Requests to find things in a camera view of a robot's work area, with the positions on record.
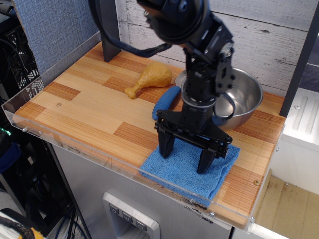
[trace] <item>stainless steel bowl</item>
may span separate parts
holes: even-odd
[[[236,76],[234,87],[228,90],[227,94],[233,99],[236,106],[234,116],[221,122],[213,115],[214,123],[223,131],[236,129],[247,122],[263,99],[263,89],[253,76],[235,68],[233,74]],[[232,105],[224,96],[218,97],[215,107],[216,114],[221,117],[233,112]]]

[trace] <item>wooden tabletop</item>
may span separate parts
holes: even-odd
[[[121,52],[106,63],[102,45],[98,44],[16,114],[40,125],[42,134],[47,128],[66,136],[57,141],[69,146],[72,142],[88,146],[92,150],[86,149],[85,153],[95,154],[101,162],[106,159],[95,150],[139,168],[158,144],[152,120],[154,104],[173,86],[143,88],[135,99],[124,93],[124,88],[133,86],[150,62]],[[170,67],[174,82],[183,69]],[[264,180],[284,124],[285,118],[279,116],[282,102],[282,97],[264,93],[261,105],[249,121],[227,132],[241,152],[208,210],[217,211],[226,219],[232,217],[234,223],[238,219],[221,208],[251,216],[260,190],[254,181]],[[181,106],[180,98],[176,99],[173,108],[180,111]]]

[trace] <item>blue object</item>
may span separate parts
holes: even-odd
[[[168,110],[173,100],[176,98],[176,96],[180,93],[180,87],[179,86],[173,86],[168,89],[164,93],[164,95],[161,96],[161,98],[156,102],[153,111],[152,111],[152,119],[158,120],[158,116],[156,115],[157,110]]]
[[[21,155],[20,147],[13,143],[10,149],[0,158],[0,173],[3,173],[16,162]]]
[[[89,50],[85,43],[99,31],[87,0],[14,0],[14,4],[41,76],[47,76],[52,66],[64,72]]]
[[[216,158],[205,174],[198,174],[197,168],[201,151],[201,148],[176,139],[173,152],[167,159],[162,157],[159,147],[157,147],[141,166],[143,171],[158,178],[144,172],[141,174],[208,207],[238,158],[240,149],[229,145],[225,159]]]

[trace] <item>black cable bundle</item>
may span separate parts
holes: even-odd
[[[12,228],[21,234],[23,239],[35,239],[34,233],[31,228],[27,228],[26,226],[16,223],[8,218],[4,218],[0,216],[0,223],[8,228]]]
[[[27,70],[27,68],[25,67],[24,62],[23,62],[23,60],[22,60],[22,58],[21,58],[19,52],[17,51],[17,49],[16,49],[10,42],[8,42],[8,41],[6,41],[6,40],[4,40],[4,39],[2,39],[2,38],[0,38],[0,42],[2,42],[2,43],[4,43],[5,45],[9,46],[9,47],[16,53],[16,55],[17,55],[17,57],[18,57],[18,59],[19,59],[19,61],[20,61],[20,63],[21,63],[21,68],[22,68],[22,69],[21,69],[21,72],[24,73],[25,79],[26,79],[27,83],[30,83],[30,80],[29,80],[29,78],[28,78],[28,70]]]

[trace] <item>white wood panel wall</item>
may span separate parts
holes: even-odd
[[[255,76],[264,91],[284,96],[318,0],[210,0],[211,10],[233,34],[233,67]],[[136,0],[116,0],[120,38],[145,49],[162,44]],[[153,57],[185,67],[182,48]]]

